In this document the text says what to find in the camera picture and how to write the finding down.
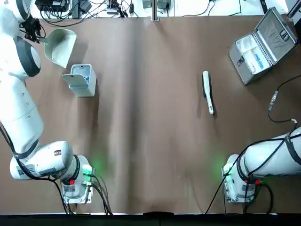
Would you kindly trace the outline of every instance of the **cable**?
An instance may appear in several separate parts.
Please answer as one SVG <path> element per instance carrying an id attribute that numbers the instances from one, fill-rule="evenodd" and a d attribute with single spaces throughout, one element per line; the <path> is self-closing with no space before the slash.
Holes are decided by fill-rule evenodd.
<path id="1" fill-rule="evenodd" d="M 237 14 L 241 14 L 241 0 L 239 0 L 239 12 L 238 13 L 234 13 L 234 14 L 231 14 L 229 16 L 234 16 L 234 15 L 237 15 Z"/>
<path id="2" fill-rule="evenodd" d="M 139 17 L 137 14 L 136 14 L 136 12 L 135 12 L 135 10 L 134 10 L 134 4 L 133 4 L 133 2 L 132 2 L 132 0 L 131 0 L 131 3 L 130 4 L 128 4 L 128 2 L 127 1 L 124 1 L 129 7 L 130 7 L 130 14 L 132 14 L 132 12 L 137 16 L 137 17 Z"/>
<path id="3" fill-rule="evenodd" d="M 91 12 L 95 11 L 95 10 L 98 9 L 100 6 L 101 6 L 101 4 L 100 4 L 98 7 L 96 7 L 95 9 L 93 9 Z M 57 24 L 54 24 L 54 23 L 52 23 L 52 22 L 46 20 L 46 19 L 43 17 L 42 11 L 41 11 L 41 10 L 40 10 L 40 15 L 41 15 L 41 17 L 45 20 L 46 23 L 48 23 L 48 24 L 50 24 L 50 25 L 53 25 L 53 26 L 56 26 L 56 27 L 70 27 L 70 26 L 73 26 L 73 25 L 80 24 L 80 23 L 82 23 L 82 22 L 86 19 L 86 17 L 88 16 L 88 14 L 87 14 L 87 15 L 86 15 L 84 18 L 82 18 L 80 21 L 78 21 L 78 22 L 76 22 L 76 23 L 73 23 L 73 24 L 68 24 L 68 25 L 57 25 Z"/>
<path id="4" fill-rule="evenodd" d="M 213 9 L 213 7 L 215 6 L 215 1 L 212 0 L 212 2 L 213 2 L 213 6 L 212 6 L 211 9 L 209 10 L 208 16 L 209 16 L 211 10 Z"/>
<path id="5" fill-rule="evenodd" d="M 66 15 L 66 17 L 63 18 L 63 19 L 60 20 L 60 21 L 48 21 L 48 20 L 42 15 L 42 9 L 40 10 L 40 15 L 41 15 L 42 19 L 45 20 L 46 23 L 48 23 L 48 24 L 50 24 L 50 25 L 53 25 L 53 26 L 56 26 L 56 27 L 69 27 L 69 26 L 73 26 L 73 25 L 76 25 L 76 24 L 80 24 L 80 23 L 82 23 L 82 22 L 87 18 L 88 14 L 86 14 L 85 17 L 83 17 L 80 21 L 78 21 L 78 22 L 76 22 L 76 23 L 73 23 L 73 24 L 68 24 L 68 25 L 58 25 L 58 24 L 55 24 L 55 23 L 59 23 L 59 22 L 65 20 L 65 19 L 67 18 L 67 16 L 69 16 L 69 14 L 72 13 L 72 11 L 74 10 L 74 8 L 75 8 L 78 4 L 80 4 L 82 1 L 85 1 L 85 2 L 88 1 L 88 2 L 90 2 L 90 3 L 93 3 L 93 4 L 98 5 L 98 7 L 96 7 L 96 8 L 93 9 L 91 12 L 89 12 L 89 14 L 90 14 L 91 16 L 88 17 L 88 18 L 91 18 L 91 17 L 97 15 L 98 13 L 97 13 L 97 14 L 93 14 L 93 15 L 92 15 L 91 13 L 92 13 L 93 11 L 99 9 L 100 6 L 103 5 L 103 4 L 106 2 L 106 0 L 104 0 L 104 1 L 101 2 L 101 3 L 94 3 L 94 2 L 89 1 L 89 0 L 81 0 L 81 1 L 79 1 L 77 4 L 75 4 L 75 5 L 72 7 L 72 9 L 69 10 L 69 13 Z"/>
<path id="6" fill-rule="evenodd" d="M 267 190 L 269 191 L 269 209 L 266 212 L 266 214 L 270 214 L 272 212 L 273 206 L 274 206 L 274 194 L 272 192 L 272 189 L 270 188 L 270 186 L 268 186 L 267 184 L 262 183 L 261 186 L 266 187 Z"/>
<path id="7" fill-rule="evenodd" d="M 99 190 L 99 188 L 96 185 L 91 185 L 93 188 L 95 188 L 95 190 L 99 193 L 101 199 L 103 200 L 103 207 L 104 207 L 104 211 L 106 211 L 107 213 L 109 213 L 110 215 L 113 215 L 111 209 L 108 207 L 107 203 L 104 200 L 103 197 L 103 193 Z"/>
<path id="8" fill-rule="evenodd" d="M 224 198 L 224 210 L 225 210 L 225 215 L 227 214 L 227 211 L 226 211 L 226 197 L 225 197 L 225 187 L 223 186 L 222 187 L 222 194 L 223 194 L 223 198 Z"/>
<path id="9" fill-rule="evenodd" d="M 187 15 L 183 15 L 183 16 L 200 16 L 200 15 L 203 15 L 204 13 L 207 12 L 207 10 L 208 10 L 208 8 L 209 8 L 209 5 L 210 5 L 210 2 L 211 2 L 211 1 L 214 2 L 215 0 L 209 0 L 208 5 L 207 5 L 207 8 L 205 9 L 204 12 L 202 12 L 202 13 L 200 13 L 200 14 L 196 14 L 196 15 L 189 15 L 189 14 L 187 14 Z"/>
<path id="10" fill-rule="evenodd" d="M 273 105 L 274 105 L 274 103 L 275 103 L 275 101 L 276 101 L 276 98 L 277 98 L 277 94 L 278 94 L 278 92 L 279 92 L 279 89 L 280 89 L 283 85 L 285 85 L 286 83 L 288 83 L 288 82 L 290 82 L 290 81 L 292 81 L 292 80 L 295 80 L 295 79 L 297 79 L 297 78 L 299 78 L 299 77 L 301 77 L 301 74 L 299 74 L 299 75 L 297 75 L 297 76 L 295 76 L 295 77 L 292 77 L 292 78 L 290 78 L 290 79 L 288 79 L 288 80 L 282 82 L 282 83 L 277 87 L 277 89 L 275 90 L 275 93 L 274 93 L 274 95 L 273 95 L 273 97 L 272 97 L 272 99 L 271 99 L 271 102 L 270 102 L 270 104 L 269 104 L 269 109 L 268 109 L 268 117 L 269 117 L 269 119 L 270 119 L 272 122 L 283 123 L 283 122 L 288 122 L 288 121 L 294 121 L 293 119 L 286 119 L 286 120 L 280 120 L 280 121 L 277 121 L 277 120 L 272 119 L 270 113 L 271 113 L 272 108 L 273 108 Z"/>
<path id="11" fill-rule="evenodd" d="M 166 3 L 165 9 L 167 12 L 167 17 L 169 17 L 169 3 Z"/>

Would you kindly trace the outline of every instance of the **black cable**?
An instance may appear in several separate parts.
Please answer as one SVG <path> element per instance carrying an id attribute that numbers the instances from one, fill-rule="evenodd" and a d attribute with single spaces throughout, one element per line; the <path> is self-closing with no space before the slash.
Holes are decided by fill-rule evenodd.
<path id="1" fill-rule="evenodd" d="M 190 14 L 187 14 L 187 15 L 183 15 L 183 16 L 200 16 L 200 15 L 203 15 L 204 13 L 207 12 L 207 10 L 208 10 L 208 8 L 209 8 L 209 5 L 210 5 L 210 2 L 211 2 L 211 1 L 212 1 L 212 0 L 209 0 L 208 5 L 207 5 L 207 8 L 205 9 L 204 12 L 199 13 L 199 14 L 196 14 L 196 15 L 190 15 Z"/>
<path id="2" fill-rule="evenodd" d="M 294 79 L 297 79 L 297 78 L 299 78 L 299 77 L 301 77 L 301 74 L 299 74 L 299 75 L 297 75 L 297 76 L 295 76 L 295 77 L 292 77 L 292 78 L 290 78 L 290 79 L 288 79 L 288 80 L 282 82 L 282 83 L 277 87 L 277 89 L 275 90 L 275 93 L 274 93 L 274 95 L 273 95 L 273 97 L 272 97 L 272 100 L 271 100 L 271 102 L 270 102 L 270 104 L 269 104 L 269 109 L 268 109 L 268 117 L 269 117 L 269 119 L 270 119 L 272 122 L 283 123 L 283 122 L 288 122 L 288 121 L 294 121 L 294 120 L 292 120 L 292 119 L 286 119 L 286 120 L 280 120 L 280 121 L 274 120 L 274 119 L 272 119 L 270 113 L 271 113 L 272 108 L 273 108 L 273 105 L 274 105 L 274 103 L 275 103 L 275 101 L 276 101 L 276 98 L 277 98 L 277 94 L 278 94 L 278 92 L 279 92 L 279 89 L 280 89 L 283 85 L 285 85 L 286 83 L 288 83 L 288 82 L 290 82 L 290 81 L 292 81 L 292 80 L 294 80 Z"/>
<path id="3" fill-rule="evenodd" d="M 61 19 L 61 20 L 59 20 L 59 21 L 49 21 L 49 20 L 47 20 L 47 19 L 42 15 L 42 8 L 41 8 L 41 10 L 40 10 L 40 15 L 41 15 L 42 19 L 45 20 L 46 23 L 48 23 L 48 24 L 50 24 L 50 25 L 53 25 L 53 26 L 57 26 L 57 27 L 69 27 L 69 26 L 73 26 L 73 25 L 76 25 L 76 24 L 80 24 L 80 23 L 82 23 L 82 22 L 86 19 L 86 17 L 88 16 L 88 14 L 86 14 L 86 16 L 85 16 L 83 19 L 81 19 L 79 22 L 76 22 L 76 23 L 73 23 L 73 24 L 68 24 L 68 25 L 57 25 L 57 24 L 55 24 L 55 23 L 59 23 L 59 22 L 65 20 L 65 19 L 67 19 L 67 17 L 70 16 L 70 15 L 72 14 L 72 11 L 74 10 L 74 8 L 75 8 L 78 4 L 80 4 L 81 2 L 83 2 L 83 1 L 84 1 L 84 2 L 90 2 L 90 3 L 93 3 L 93 4 L 95 4 L 95 5 L 98 5 L 98 7 L 96 7 L 96 8 L 93 9 L 91 12 L 89 12 L 89 14 L 90 14 L 91 16 L 97 15 L 97 14 L 93 14 L 93 15 L 92 15 L 91 13 L 92 13 L 93 11 L 95 11 L 96 9 L 99 9 L 100 6 L 103 5 L 103 4 L 106 2 L 105 0 L 104 0 L 103 2 L 101 2 L 101 3 L 95 3 L 95 2 L 92 2 L 92 1 L 90 1 L 90 0 L 80 0 L 78 3 L 76 3 L 74 6 L 72 6 L 71 10 L 69 10 L 69 13 L 68 13 L 67 15 L 65 15 L 65 17 L 64 17 L 63 19 Z"/>
<path id="4" fill-rule="evenodd" d="M 96 185 L 91 185 L 100 195 L 101 199 L 103 200 L 103 207 L 104 210 L 107 211 L 110 215 L 113 215 L 112 211 L 109 209 L 107 203 L 104 201 L 103 193 L 99 190 L 99 188 Z"/>
<path id="5" fill-rule="evenodd" d="M 273 206 L 274 206 L 274 194 L 273 194 L 272 189 L 270 188 L 270 186 L 268 186 L 267 184 L 262 183 L 261 186 L 266 187 L 267 190 L 269 191 L 269 198 L 270 198 L 269 209 L 266 212 L 266 214 L 270 214 L 272 212 L 272 209 L 273 209 Z"/>
<path id="6" fill-rule="evenodd" d="M 101 5 L 102 5 L 102 3 L 101 3 L 98 7 L 96 7 L 95 9 L 93 9 L 91 12 L 95 11 L 96 9 L 98 9 Z M 82 23 L 82 22 L 86 19 L 86 17 L 88 16 L 88 14 L 87 14 L 87 15 L 86 15 L 84 18 L 82 18 L 80 21 L 78 21 L 78 22 L 76 22 L 76 23 L 73 23 L 73 24 L 68 24 L 68 25 L 57 25 L 57 24 L 54 24 L 54 23 L 52 23 L 52 22 L 46 20 L 46 19 L 43 17 L 42 11 L 41 11 L 41 10 L 40 10 L 40 15 L 41 15 L 41 17 L 45 20 L 46 23 L 48 23 L 48 24 L 50 24 L 50 25 L 53 25 L 53 26 L 56 26 L 56 27 L 70 27 L 70 26 L 74 26 L 74 25 L 80 24 L 80 23 Z"/>
<path id="7" fill-rule="evenodd" d="M 208 16 L 209 16 L 211 10 L 213 9 L 213 7 L 215 6 L 215 1 L 212 1 L 212 2 L 213 2 L 213 6 L 212 6 L 211 9 L 209 10 Z"/>
<path id="8" fill-rule="evenodd" d="M 256 186 L 255 192 L 254 192 L 254 198 L 250 202 L 246 203 L 245 208 L 243 206 L 243 213 L 247 213 L 248 208 L 254 203 L 254 201 L 256 200 L 256 198 L 259 194 L 260 188 L 261 188 L 261 186 Z"/>
<path id="9" fill-rule="evenodd" d="M 167 12 L 167 17 L 169 17 L 169 3 L 166 3 L 166 6 L 165 6 L 165 9 L 166 9 L 166 12 Z"/>
<path id="10" fill-rule="evenodd" d="M 225 197 L 225 187 L 222 187 L 222 193 L 223 193 L 223 198 L 224 198 L 224 210 L 225 210 L 225 215 L 227 214 L 226 211 L 226 197 Z"/>
<path id="11" fill-rule="evenodd" d="M 247 181 L 247 183 L 246 183 L 246 192 L 245 192 L 245 199 L 244 199 L 244 214 L 246 214 L 246 209 L 247 209 L 247 207 L 246 207 L 246 195 L 247 195 L 247 193 L 248 193 L 248 188 L 249 188 L 249 181 Z"/>
<path id="12" fill-rule="evenodd" d="M 139 17 L 137 14 L 136 14 L 136 12 L 135 12 L 135 10 L 134 10 L 134 4 L 133 4 L 133 2 L 131 1 L 131 3 L 130 4 L 128 4 L 128 2 L 127 1 L 124 1 L 130 8 L 132 7 L 132 9 L 133 9 L 133 13 L 137 16 L 137 17 Z"/>
<path id="13" fill-rule="evenodd" d="M 234 13 L 234 14 L 231 14 L 229 16 L 234 16 L 234 15 L 237 15 L 237 14 L 241 14 L 241 0 L 239 0 L 239 12 L 238 13 Z"/>

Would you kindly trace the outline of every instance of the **black wire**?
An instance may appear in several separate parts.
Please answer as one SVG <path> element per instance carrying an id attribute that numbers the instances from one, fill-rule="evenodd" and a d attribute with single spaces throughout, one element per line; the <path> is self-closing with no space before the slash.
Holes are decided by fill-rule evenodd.
<path id="1" fill-rule="evenodd" d="M 196 14 L 196 15 L 190 15 L 190 14 L 187 14 L 187 15 L 183 15 L 183 16 L 200 16 L 200 15 L 203 15 L 204 13 L 207 12 L 207 10 L 208 10 L 208 8 L 209 8 L 209 5 L 210 5 L 210 2 L 211 2 L 211 1 L 212 1 L 212 0 L 209 0 L 208 5 L 207 5 L 207 8 L 205 9 L 204 12 L 202 12 L 202 13 L 200 13 L 200 14 Z"/>
<path id="2" fill-rule="evenodd" d="M 97 178 L 95 175 L 90 175 L 90 176 L 93 177 L 93 178 L 95 178 L 95 179 L 97 180 L 98 185 L 99 185 L 99 187 L 100 187 L 100 190 L 104 193 L 104 195 L 105 195 L 105 197 L 106 197 L 106 203 L 107 203 L 109 209 L 111 209 L 111 208 L 110 208 L 110 203 L 109 203 L 109 193 L 108 193 L 107 185 L 105 184 L 103 178 L 100 177 L 101 180 L 102 180 L 102 182 L 103 182 L 103 184 L 104 184 L 105 189 L 103 189 L 101 183 L 99 182 L 98 178 Z"/>
<path id="3" fill-rule="evenodd" d="M 213 2 L 213 6 L 212 6 L 211 9 L 209 10 L 208 16 L 209 16 L 211 10 L 213 9 L 213 7 L 215 6 L 215 1 L 212 1 L 212 2 Z"/>
<path id="4" fill-rule="evenodd" d="M 104 210 L 107 211 L 110 215 L 113 215 L 112 211 L 109 209 L 107 203 L 104 200 L 103 193 L 99 190 L 99 188 L 96 185 L 92 184 L 91 186 L 99 193 L 101 199 L 103 200 Z"/>
<path id="5" fill-rule="evenodd" d="M 90 0 L 80 0 L 78 3 L 76 3 L 72 8 L 71 8 L 71 10 L 69 10 L 69 13 L 65 16 L 65 18 L 63 18 L 63 19 L 61 19 L 61 20 L 59 20 L 59 21 L 49 21 L 49 20 L 47 20 L 47 19 L 45 19 L 45 17 L 42 15 L 42 9 L 40 10 L 40 15 L 41 15 L 41 17 L 42 17 L 42 19 L 44 19 L 45 20 L 45 22 L 46 23 L 48 23 L 48 24 L 50 24 L 50 25 L 53 25 L 53 26 L 57 26 L 57 27 L 69 27 L 69 26 L 73 26 L 73 25 L 76 25 L 76 24 L 80 24 L 80 23 L 82 23 L 85 19 L 86 19 L 86 17 L 88 16 L 88 14 L 84 17 L 84 18 L 82 18 L 80 21 L 78 21 L 78 22 L 76 22 L 76 23 L 73 23 L 73 24 L 68 24 L 68 25 L 57 25 L 57 24 L 55 24 L 55 23 L 59 23 L 59 22 L 61 22 L 61 21 L 63 21 L 63 20 L 65 20 L 68 16 L 70 16 L 71 14 L 72 14 L 72 11 L 74 10 L 74 8 L 78 5 L 78 4 L 80 4 L 81 2 L 90 2 L 90 3 L 93 3 L 93 4 L 96 4 L 96 5 L 98 5 L 98 7 L 96 7 L 95 9 L 93 9 L 91 12 L 89 12 L 89 14 L 93 17 L 93 16 L 95 16 L 95 15 L 97 15 L 98 13 L 96 13 L 96 14 L 91 14 L 93 11 L 95 11 L 96 9 L 99 9 L 100 8 L 100 6 L 101 5 L 103 5 L 106 1 L 104 0 L 103 2 L 101 2 L 101 3 L 95 3 L 95 2 L 92 2 L 92 1 L 90 1 Z"/>
<path id="6" fill-rule="evenodd" d="M 273 206 L 274 206 L 274 194 L 272 192 L 272 189 L 270 188 L 270 186 L 268 186 L 267 184 L 262 183 L 261 186 L 266 187 L 267 190 L 269 191 L 269 209 L 266 212 L 266 214 L 270 214 L 272 212 Z"/>
<path id="7" fill-rule="evenodd" d="M 102 3 L 100 3 L 100 5 L 99 5 L 98 7 L 96 7 L 95 9 L 93 9 L 91 12 L 95 11 L 96 9 L 98 9 L 101 5 L 102 5 Z M 41 11 L 41 10 L 40 10 L 40 15 L 41 15 L 41 17 L 45 20 L 46 23 L 48 23 L 48 24 L 50 24 L 50 25 L 53 25 L 53 26 L 56 26 L 56 27 L 70 27 L 70 26 L 73 26 L 73 25 L 80 24 L 80 23 L 82 23 L 82 22 L 86 19 L 86 17 L 88 16 L 88 14 L 87 14 L 87 15 L 86 15 L 84 18 L 82 18 L 80 21 L 78 21 L 78 22 L 76 22 L 76 23 L 73 23 L 73 24 L 68 24 L 68 25 L 57 25 L 57 24 L 54 24 L 54 23 L 52 23 L 52 22 L 46 20 L 46 19 L 43 17 L 42 11 Z"/>
<path id="8" fill-rule="evenodd" d="M 225 210 L 225 214 L 227 214 L 227 211 L 226 211 L 225 186 L 222 187 L 222 193 L 223 193 L 223 198 L 224 198 L 224 210 Z"/>
<path id="9" fill-rule="evenodd" d="M 247 181 L 247 183 L 246 183 L 246 192 L 245 192 L 245 200 L 244 200 L 244 204 L 245 204 L 244 214 L 246 214 L 246 209 L 247 209 L 247 207 L 246 207 L 246 195 L 247 195 L 247 192 L 248 192 L 248 188 L 249 188 L 249 181 Z"/>
<path id="10" fill-rule="evenodd" d="M 299 75 L 297 75 L 297 76 L 295 76 L 295 77 L 292 77 L 292 78 L 290 78 L 290 79 L 288 79 L 288 80 L 282 82 L 282 83 L 277 87 L 277 89 L 275 90 L 275 93 L 276 93 L 276 92 L 278 93 L 279 89 L 280 89 L 283 85 L 285 85 L 286 83 L 288 83 L 288 82 L 290 82 L 290 81 L 292 81 L 292 80 L 295 80 L 295 79 L 297 79 L 297 78 L 299 78 L 299 77 L 301 77 L 301 74 L 299 74 Z M 272 117 L 271 117 L 271 115 L 270 115 L 270 113 L 271 113 L 271 111 L 272 111 L 272 106 L 273 106 L 273 103 L 270 104 L 270 107 L 269 107 L 269 110 L 268 110 L 268 117 L 269 117 L 269 119 L 270 119 L 272 122 L 283 123 L 283 122 L 292 121 L 292 119 L 286 119 L 286 120 L 280 120 L 280 121 L 272 119 Z"/>
<path id="11" fill-rule="evenodd" d="M 234 13 L 234 14 L 231 14 L 229 16 L 234 16 L 234 15 L 237 15 L 237 14 L 241 14 L 241 0 L 239 0 L 239 12 L 238 13 Z"/>
<path id="12" fill-rule="evenodd" d="M 127 1 L 124 1 L 129 7 L 130 7 L 130 5 L 127 3 Z M 133 2 L 131 1 L 131 4 L 132 4 Z M 135 15 L 137 16 L 137 17 L 139 17 L 137 14 L 136 14 L 136 12 L 135 12 L 135 10 L 134 10 L 134 13 L 135 13 Z"/>
<path id="13" fill-rule="evenodd" d="M 250 202 L 246 203 L 246 207 L 243 208 L 243 213 L 247 213 L 248 208 L 254 203 L 254 201 L 256 200 L 256 198 L 259 194 L 260 188 L 261 188 L 261 186 L 256 186 L 255 193 L 254 193 L 254 198 Z"/>

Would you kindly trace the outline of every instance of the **white handheld device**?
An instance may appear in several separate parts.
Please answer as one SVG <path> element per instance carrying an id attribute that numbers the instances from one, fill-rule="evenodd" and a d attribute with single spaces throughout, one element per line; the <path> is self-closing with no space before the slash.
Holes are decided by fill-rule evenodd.
<path id="1" fill-rule="evenodd" d="M 212 105 L 211 79 L 208 71 L 203 72 L 202 83 L 203 83 L 203 94 L 204 97 L 207 98 L 209 113 L 214 114 L 214 109 Z"/>

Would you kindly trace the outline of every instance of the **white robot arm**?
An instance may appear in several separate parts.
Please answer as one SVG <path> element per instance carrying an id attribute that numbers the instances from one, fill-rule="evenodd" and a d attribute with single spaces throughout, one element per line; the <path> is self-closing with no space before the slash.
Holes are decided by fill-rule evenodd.
<path id="1" fill-rule="evenodd" d="M 244 203 L 246 196 L 246 202 L 251 202 L 254 198 L 255 179 L 301 173 L 301 128 L 297 128 L 291 134 L 291 142 L 295 152 L 288 150 L 287 145 L 283 143 L 275 154 L 261 168 L 256 170 L 276 150 L 285 136 L 286 134 L 273 138 L 274 141 L 271 139 L 251 145 L 241 156 L 238 154 L 230 156 L 222 168 L 223 176 L 226 175 L 224 191 L 227 201 Z M 254 170 L 256 171 L 252 173 L 252 180 L 250 180 L 249 174 Z"/>
<path id="2" fill-rule="evenodd" d="M 59 178 L 69 203 L 89 203 L 92 189 L 85 183 L 92 181 L 87 175 L 93 170 L 87 159 L 73 155 L 66 141 L 39 143 L 43 121 L 23 81 L 40 72 L 40 58 L 19 36 L 19 23 L 29 17 L 23 0 L 0 6 L 0 121 L 13 144 L 10 173 L 16 180 Z"/>

